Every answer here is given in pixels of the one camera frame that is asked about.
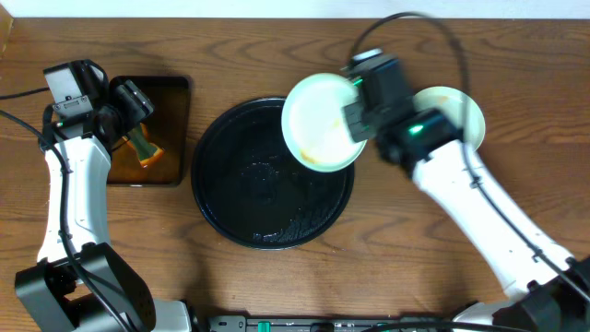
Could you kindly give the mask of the light blue plate top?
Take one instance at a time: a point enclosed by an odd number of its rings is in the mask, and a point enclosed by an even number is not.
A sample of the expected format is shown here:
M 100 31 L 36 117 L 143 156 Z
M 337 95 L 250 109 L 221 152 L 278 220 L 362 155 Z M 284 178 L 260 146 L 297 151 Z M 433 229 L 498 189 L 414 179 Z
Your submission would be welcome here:
M 464 102 L 467 106 L 467 141 L 478 149 L 485 137 L 486 123 L 483 112 L 476 102 L 459 89 L 436 86 L 419 91 L 413 98 L 419 112 L 430 108 L 439 109 L 457 128 L 463 128 Z

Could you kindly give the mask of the light blue plate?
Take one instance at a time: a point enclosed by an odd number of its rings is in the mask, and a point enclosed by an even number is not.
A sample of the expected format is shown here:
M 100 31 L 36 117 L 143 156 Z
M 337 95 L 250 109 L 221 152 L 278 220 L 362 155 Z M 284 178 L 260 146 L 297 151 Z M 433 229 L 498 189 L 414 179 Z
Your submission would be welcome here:
M 316 172 L 337 172 L 357 159 L 366 143 L 352 140 L 344 115 L 357 97 L 353 83 L 330 73 L 306 77 L 289 92 L 281 129 L 300 164 Z
M 459 89 L 436 86 L 419 91 L 413 98 L 419 112 L 430 108 L 439 109 L 457 128 L 463 128 L 464 102 L 467 106 L 467 141 L 478 149 L 485 137 L 486 123 L 483 112 L 476 102 Z

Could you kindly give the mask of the orange green scrub sponge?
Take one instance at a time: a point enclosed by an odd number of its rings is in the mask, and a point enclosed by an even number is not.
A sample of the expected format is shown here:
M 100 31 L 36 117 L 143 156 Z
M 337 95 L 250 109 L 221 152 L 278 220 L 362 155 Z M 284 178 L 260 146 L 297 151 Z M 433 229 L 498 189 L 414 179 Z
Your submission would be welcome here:
M 157 162 L 165 150 L 148 140 L 148 129 L 140 124 L 124 136 L 124 141 L 135 151 L 142 168 L 150 167 Z

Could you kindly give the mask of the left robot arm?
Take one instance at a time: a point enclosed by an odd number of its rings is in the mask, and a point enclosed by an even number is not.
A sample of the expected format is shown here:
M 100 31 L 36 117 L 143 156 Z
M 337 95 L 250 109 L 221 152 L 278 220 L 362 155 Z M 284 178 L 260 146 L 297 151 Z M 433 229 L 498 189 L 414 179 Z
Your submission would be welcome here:
M 50 174 L 37 263 L 15 292 L 43 331 L 193 331 L 183 301 L 158 301 L 112 249 L 106 186 L 112 147 L 154 112 L 131 80 L 113 84 L 85 59 L 43 71 L 54 102 L 34 134 Z

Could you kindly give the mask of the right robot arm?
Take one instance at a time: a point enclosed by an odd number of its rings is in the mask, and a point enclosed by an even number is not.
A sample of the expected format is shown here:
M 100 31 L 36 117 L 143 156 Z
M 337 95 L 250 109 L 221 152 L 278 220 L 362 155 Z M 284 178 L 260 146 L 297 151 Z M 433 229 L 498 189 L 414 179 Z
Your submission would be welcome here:
M 477 302 L 453 319 L 524 331 L 589 328 L 589 261 L 547 236 L 493 178 L 465 137 L 437 108 L 419 112 L 400 62 L 375 49 L 353 56 L 347 74 L 359 97 L 345 109 L 353 140 L 375 140 L 477 248 L 507 300 Z

